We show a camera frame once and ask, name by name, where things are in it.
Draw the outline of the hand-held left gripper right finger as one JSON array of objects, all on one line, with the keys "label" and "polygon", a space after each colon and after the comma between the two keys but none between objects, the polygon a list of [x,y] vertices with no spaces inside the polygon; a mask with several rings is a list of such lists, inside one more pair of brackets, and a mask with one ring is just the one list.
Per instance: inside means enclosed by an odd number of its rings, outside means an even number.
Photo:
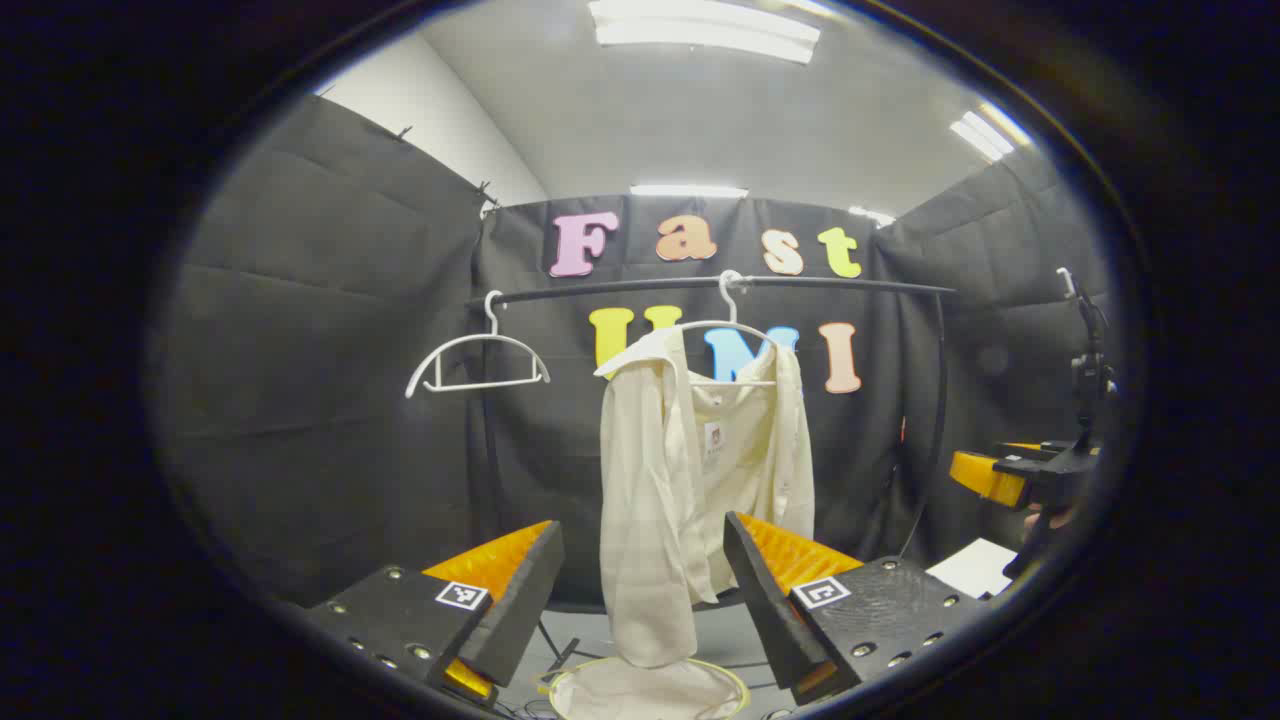
[{"label": "hand-held left gripper right finger", "polygon": [[724,515],[724,556],[778,685],[809,705],[932,656],[988,600],[899,556],[861,561],[750,516]]}]

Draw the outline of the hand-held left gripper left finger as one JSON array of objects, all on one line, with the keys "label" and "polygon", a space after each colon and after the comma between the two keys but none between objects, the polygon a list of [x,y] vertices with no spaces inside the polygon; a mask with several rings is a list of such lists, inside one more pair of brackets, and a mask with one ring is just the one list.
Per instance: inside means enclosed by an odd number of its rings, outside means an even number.
[{"label": "hand-held left gripper left finger", "polygon": [[562,525],[545,520],[422,570],[379,568],[303,618],[387,673],[492,706],[515,678],[563,561]]}]

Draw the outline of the yellow-rimmed mesh laundry hamper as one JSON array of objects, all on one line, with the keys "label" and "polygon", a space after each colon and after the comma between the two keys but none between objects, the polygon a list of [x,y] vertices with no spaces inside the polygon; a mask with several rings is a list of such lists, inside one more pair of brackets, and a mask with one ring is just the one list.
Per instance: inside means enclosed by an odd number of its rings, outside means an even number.
[{"label": "yellow-rimmed mesh laundry hamper", "polygon": [[698,659],[663,667],[594,659],[557,673],[545,693],[559,720],[733,720],[751,700],[735,673]]}]

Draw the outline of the cream shirt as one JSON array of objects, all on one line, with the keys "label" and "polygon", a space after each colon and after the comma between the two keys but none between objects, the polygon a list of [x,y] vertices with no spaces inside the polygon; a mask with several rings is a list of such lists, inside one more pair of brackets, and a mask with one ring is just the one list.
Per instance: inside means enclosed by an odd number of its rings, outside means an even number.
[{"label": "cream shirt", "polygon": [[767,348],[745,379],[696,387],[684,333],[645,334],[611,359],[600,418],[602,591],[614,646],[637,667],[698,651],[694,609],[736,587],[724,515],[814,536],[815,480],[796,354]]}]

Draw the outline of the white clothes hanger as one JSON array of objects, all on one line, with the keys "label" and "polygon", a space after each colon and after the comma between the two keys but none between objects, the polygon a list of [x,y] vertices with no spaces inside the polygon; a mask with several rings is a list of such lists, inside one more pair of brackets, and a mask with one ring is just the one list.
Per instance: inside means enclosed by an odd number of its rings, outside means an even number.
[{"label": "white clothes hanger", "polygon": [[751,278],[736,270],[724,270],[717,278],[717,288],[727,306],[726,319],[686,322],[676,325],[680,333],[703,332],[703,340],[712,347],[713,373],[709,379],[694,380],[696,387],[772,387],[776,380],[745,379],[744,369],[767,348],[774,357],[783,351],[794,354],[799,332],[790,327],[759,331],[739,322],[739,306],[733,292],[746,288]]},{"label": "white clothes hanger", "polygon": [[[500,332],[500,322],[497,315],[497,305],[506,305],[504,293],[499,290],[490,290],[483,299],[483,311],[488,319],[488,332],[463,334],[448,340],[447,342],[438,345],[433,348],[415,368],[410,377],[408,383],[404,387],[404,398],[412,398],[420,389],[425,389],[429,393],[442,395],[452,392],[470,392],[481,389],[498,389],[506,387],[518,387],[518,386],[531,386],[531,384],[549,384],[550,373],[547,364],[538,355],[538,352],[526,345],[524,341],[516,340]],[[466,345],[476,343],[499,343],[508,345],[520,348],[526,352],[530,365],[530,373],[527,377],[507,379],[507,380],[483,380],[471,382],[463,384],[447,384],[444,382],[444,366],[443,361],[448,351],[463,347]]]}]

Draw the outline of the black clothes rack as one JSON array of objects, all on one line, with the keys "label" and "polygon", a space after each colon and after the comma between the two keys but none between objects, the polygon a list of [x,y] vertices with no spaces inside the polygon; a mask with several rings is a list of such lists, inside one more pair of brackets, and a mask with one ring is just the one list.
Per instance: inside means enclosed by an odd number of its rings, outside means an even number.
[{"label": "black clothes rack", "polygon": [[[943,304],[941,297],[947,293],[955,292],[951,288],[934,287],[928,284],[910,284],[901,282],[887,282],[887,281],[865,281],[865,279],[840,279],[840,278],[804,278],[804,277],[768,277],[768,275],[748,275],[751,279],[746,288],[735,291],[740,293],[746,293],[751,287],[787,287],[787,288],[805,288],[805,290],[840,290],[842,292],[861,291],[868,293],[897,293],[909,296],[920,296],[927,299],[925,305],[933,311],[937,325],[937,350],[938,350],[938,379],[936,386],[936,418],[934,425],[931,430],[931,439],[927,445],[925,456],[928,457],[920,469],[920,493],[918,495],[918,506],[914,511],[914,516],[910,525],[910,532],[908,538],[904,541],[902,551],[910,546],[913,539],[913,533],[919,525],[924,507],[927,507],[928,498],[933,489],[933,479],[936,473],[940,470],[940,450],[941,441],[945,429],[945,416],[947,406],[947,380],[948,380],[948,361],[946,357],[946,338],[945,338],[945,319],[943,319]],[[677,277],[677,278],[664,278],[664,279],[641,279],[641,281],[612,281],[603,283],[571,283],[567,286],[559,286],[548,290],[527,290],[513,293],[506,293],[506,305],[500,301],[497,306],[506,307],[509,304],[520,304],[538,300],[550,300],[550,299],[567,299],[573,296],[590,296],[602,293],[627,293],[627,292],[662,292],[668,293],[676,290],[710,290],[717,288],[718,275],[701,275],[701,277]],[[483,310],[483,299],[474,297],[468,299],[463,306],[466,313],[480,313]],[[835,693],[837,685],[845,680],[852,682],[852,670],[845,671],[836,667],[836,664],[827,662],[827,665],[819,666],[818,664],[801,664],[800,660],[780,660],[778,664],[771,661],[773,667],[774,678],[782,687],[783,674],[782,670],[805,670],[803,676],[797,676],[791,685],[791,692],[797,697],[797,702],[810,702],[820,697],[820,693]]]}]

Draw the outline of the white box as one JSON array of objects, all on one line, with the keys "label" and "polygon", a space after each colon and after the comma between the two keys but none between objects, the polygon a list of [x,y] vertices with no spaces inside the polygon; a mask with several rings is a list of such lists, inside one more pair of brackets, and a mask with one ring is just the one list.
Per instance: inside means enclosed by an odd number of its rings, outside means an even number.
[{"label": "white box", "polygon": [[1016,556],[1011,548],[978,538],[925,571],[973,598],[996,596],[1012,583],[1004,570]]}]

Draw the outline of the black backdrop cloth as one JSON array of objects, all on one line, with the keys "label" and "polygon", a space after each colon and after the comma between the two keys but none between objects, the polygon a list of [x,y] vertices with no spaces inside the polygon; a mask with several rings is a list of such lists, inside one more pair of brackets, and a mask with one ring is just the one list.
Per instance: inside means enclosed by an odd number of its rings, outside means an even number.
[{"label": "black backdrop cloth", "polygon": [[598,425],[608,332],[724,315],[713,288],[512,304],[502,329],[550,382],[404,388],[438,345],[485,327],[479,300],[576,284],[767,275],[777,231],[806,278],[950,288],[929,299],[750,288],[748,324],[797,338],[815,469],[815,533],[847,553],[932,562],[1010,525],[928,474],[940,348],[941,454],[1075,430],[1082,319],[1059,268],[1105,310],[1105,234],[1034,149],[877,228],[765,199],[603,195],[480,210],[435,158],[310,97],[241,158],[195,227],[157,334],[157,427],[184,496],[244,573],[298,605],[375,568],[420,568],[547,519],[566,559],[556,603],[602,606]]}]

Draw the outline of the large ceiling light panel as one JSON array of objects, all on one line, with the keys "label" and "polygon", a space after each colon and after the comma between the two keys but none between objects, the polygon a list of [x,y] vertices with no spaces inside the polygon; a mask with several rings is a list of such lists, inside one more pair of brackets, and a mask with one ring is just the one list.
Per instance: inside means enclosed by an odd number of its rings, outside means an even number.
[{"label": "large ceiling light panel", "polygon": [[591,0],[602,46],[668,44],[717,47],[806,65],[820,29],[721,0]]}]

